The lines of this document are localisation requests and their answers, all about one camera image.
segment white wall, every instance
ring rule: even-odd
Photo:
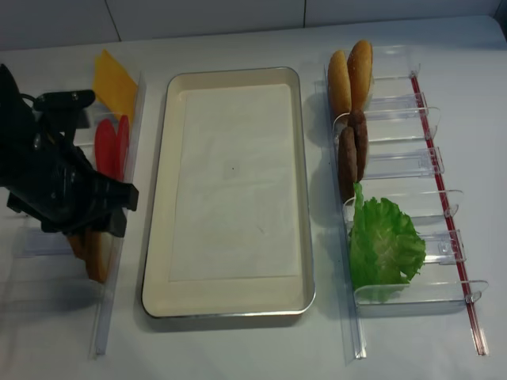
[[[303,27],[304,0],[107,0],[122,40]]]
[[[104,0],[0,0],[0,50],[117,40]]]
[[[493,16],[501,0],[307,0],[306,26],[403,18]]]
[[[307,0],[306,26],[475,14],[501,0]],[[507,24],[507,0],[497,19]],[[305,0],[0,0],[0,50],[303,27]]]

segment tray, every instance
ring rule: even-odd
[[[95,51],[95,55],[100,53],[100,50]],[[66,70],[61,70],[59,64],[54,67],[48,63],[48,71],[40,77],[40,81],[35,81],[33,85],[29,83],[33,87],[25,84],[20,90],[38,96],[44,92],[91,88],[95,55],[82,57],[73,65],[66,66]],[[138,84],[124,174],[124,180],[131,183],[146,83],[130,55],[114,55]],[[31,67],[28,67],[28,72],[32,72]],[[93,137],[98,122],[109,118],[116,127],[117,120],[98,101],[86,109],[86,118],[90,128],[77,130],[74,144],[82,148],[93,165]],[[108,261],[107,280],[104,284],[96,283],[88,279],[85,263],[74,256],[62,234],[42,233],[39,221],[15,214],[5,206],[7,196],[8,192],[0,189],[0,203],[3,205],[0,207],[0,320],[9,321],[9,329],[24,339],[12,340],[9,334],[5,334],[0,351],[26,355],[24,352],[28,350],[39,357],[57,355],[63,361],[73,355],[84,354],[90,358],[104,355],[123,239],[112,239],[109,254],[104,253]],[[55,336],[62,339],[58,343],[55,341],[51,350],[40,346],[41,341],[52,342]]]
[[[484,280],[469,280],[463,240],[453,216],[463,193],[446,190],[444,165],[433,145],[440,110],[428,107],[417,82],[419,65],[414,65],[407,47],[374,47],[374,87],[365,111],[368,121],[370,161],[361,181],[364,198],[386,197],[412,217],[420,237],[426,241],[425,265],[408,285],[372,285],[353,290],[349,272],[349,231],[353,225],[353,204],[342,206],[337,176],[334,176],[337,213],[341,234],[341,260],[337,276],[346,306],[341,308],[342,328],[350,331],[353,358],[366,358],[362,318],[451,314],[466,311],[475,349],[488,353],[486,338],[478,323],[475,303],[488,287]],[[327,85],[323,89],[328,104]],[[343,128],[342,117],[330,113],[330,150],[336,156],[336,140]],[[334,173],[336,161],[331,160]]]
[[[301,314],[314,299],[299,77],[181,74],[143,281],[152,317]]]

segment tray rim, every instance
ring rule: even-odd
[[[253,67],[253,68],[243,68],[243,69],[232,69],[232,70],[212,70],[212,71],[189,71],[189,72],[182,72],[179,74],[174,75],[167,84],[166,87],[166,94],[169,92],[169,87],[171,83],[180,76],[183,75],[189,75],[189,74],[225,74],[225,73],[237,73],[237,72],[247,72],[247,71],[263,71],[263,70],[289,70],[291,71],[296,78],[297,81],[297,93],[298,98],[297,101],[300,104],[299,107],[299,118],[301,120],[300,125],[300,134],[301,134],[301,143],[302,143],[302,159],[304,168],[302,170],[303,175],[303,181],[306,186],[305,191],[305,201],[306,201],[306,209],[308,214],[310,214],[310,203],[308,199],[308,178],[307,178],[307,168],[306,168],[306,150],[305,150],[305,141],[304,141],[304,130],[303,130],[303,103],[301,98],[301,81],[299,78],[298,72],[289,66],[267,66],[267,67]],[[149,226],[148,226],[148,236],[147,236],[147,244],[146,248],[144,249],[145,252],[143,252],[144,255],[144,268],[143,268],[143,279],[142,279],[142,286],[141,286],[141,292],[140,292],[140,305],[144,310],[144,313],[155,320],[197,320],[197,319],[213,319],[213,318],[230,318],[230,317],[273,317],[273,316],[299,316],[303,313],[305,313],[308,309],[310,309],[311,305],[313,304],[315,300],[316,295],[316,286],[315,286],[315,266],[314,266],[314,252],[313,252],[313,238],[311,235],[311,220],[308,218],[307,220],[307,228],[308,228],[308,238],[309,238],[309,248],[310,248],[310,270],[311,273],[311,293],[309,294],[309,297],[307,297],[306,304],[297,310],[274,310],[274,311],[260,311],[260,312],[226,312],[226,313],[200,313],[200,314],[179,314],[179,315],[168,315],[168,316],[156,316],[153,315],[148,308],[146,308],[145,301],[144,301],[144,289],[145,289],[145,279],[147,275],[147,254],[150,247],[150,237],[151,237],[151,225],[153,223],[153,212],[154,212],[154,204],[155,204],[155,195],[156,195],[156,189],[157,189],[157,183],[158,183],[158,169],[160,166],[160,150],[162,146],[162,139],[164,134],[164,120],[166,118],[167,113],[167,107],[164,109],[164,113],[162,116],[162,133],[160,135],[159,140],[159,147],[158,147],[158,160],[157,160],[157,167],[154,173],[156,173],[156,178],[153,183],[153,201],[151,202],[151,212],[150,212],[150,218],[149,218]]]

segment bun top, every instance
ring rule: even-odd
[[[352,110],[363,109],[372,83],[373,48],[366,40],[354,45],[347,61]]]
[[[352,109],[352,99],[350,95],[349,69],[347,68],[345,53],[342,50],[336,51],[331,57],[327,81],[334,117],[350,112]]]

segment white tray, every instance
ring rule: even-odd
[[[167,90],[146,312],[300,314],[313,298],[297,73],[178,75]]]

